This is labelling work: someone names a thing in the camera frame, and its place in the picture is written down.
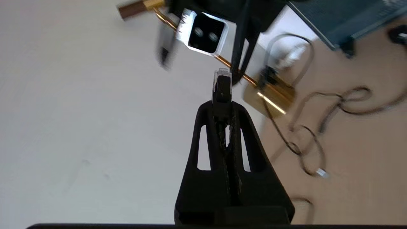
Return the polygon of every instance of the copper rod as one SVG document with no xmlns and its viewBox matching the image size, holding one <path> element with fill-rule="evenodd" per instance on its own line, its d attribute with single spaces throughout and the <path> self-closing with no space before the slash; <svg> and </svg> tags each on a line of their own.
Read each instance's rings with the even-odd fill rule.
<svg viewBox="0 0 407 229">
<path fill-rule="evenodd" d="M 171 29 L 174 30 L 174 32 L 177 32 L 177 25 L 167 16 L 165 16 L 163 13 L 161 13 L 161 11 L 157 8 L 153 8 L 153 11 L 155 12 L 155 15 L 157 16 L 157 18 L 162 21 L 164 24 L 168 25 L 169 27 L 171 27 Z M 232 67 L 232 64 L 225 59 L 222 56 L 215 56 L 215 59 L 219 60 L 220 62 L 222 62 L 224 65 L 226 65 L 228 68 Z M 249 84 L 251 84 L 253 87 L 257 87 L 257 83 L 256 81 L 251 78 L 250 76 L 248 76 L 247 74 L 243 74 L 243 78 L 245 80 L 247 80 L 247 82 L 249 82 Z"/>
</svg>

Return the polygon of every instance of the brass rod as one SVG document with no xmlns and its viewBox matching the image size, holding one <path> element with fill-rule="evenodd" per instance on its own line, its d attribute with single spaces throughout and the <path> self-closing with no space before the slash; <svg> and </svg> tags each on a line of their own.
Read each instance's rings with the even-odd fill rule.
<svg viewBox="0 0 407 229">
<path fill-rule="evenodd" d="M 165 16 L 163 13 L 161 13 L 161 11 L 157 8 L 153 8 L 153 11 L 155 13 L 155 15 L 157 16 L 157 18 L 162 21 L 164 24 L 168 25 L 169 27 L 171 27 L 171 29 L 174 30 L 174 32 L 177 32 L 177 25 L 167 16 Z M 232 64 L 225 59 L 222 56 L 215 56 L 215 59 L 219 60 L 220 62 L 222 62 L 224 65 L 226 65 L 228 68 L 232 67 Z M 249 82 L 249 84 L 251 84 L 253 87 L 257 87 L 257 83 L 256 81 L 251 78 L 250 76 L 248 76 L 247 74 L 243 74 L 243 78 L 245 80 L 247 80 L 247 82 Z"/>
</svg>

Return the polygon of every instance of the beige floor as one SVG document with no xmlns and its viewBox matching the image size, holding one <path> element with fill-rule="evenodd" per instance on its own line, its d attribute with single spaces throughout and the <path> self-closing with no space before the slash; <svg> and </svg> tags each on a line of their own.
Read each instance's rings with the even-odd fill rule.
<svg viewBox="0 0 407 229">
<path fill-rule="evenodd" d="M 367 85 L 373 97 L 355 108 L 368 108 L 397 96 L 407 84 L 407 53 L 389 42 L 385 29 L 357 41 L 357 56 L 348 60 L 315 42 L 316 57 L 297 86 L 296 103 L 316 91 L 343 92 Z M 302 59 L 295 66 L 302 66 Z M 333 100 L 315 98 L 307 104 L 299 124 L 315 130 Z M 287 133 L 295 107 L 278 123 Z M 282 146 L 270 120 L 262 142 L 269 158 Z M 303 145 L 305 133 L 293 139 Z M 272 162 L 290 196 L 304 196 L 315 204 L 316 224 L 407 225 L 407 101 L 385 113 L 355 117 L 339 112 L 321 138 L 327 155 L 329 178 L 311 178 L 299 167 L 295 155 L 285 150 Z M 307 158 L 317 167 L 317 157 Z M 306 205 L 298 205 L 293 223 L 305 223 Z"/>
</svg>

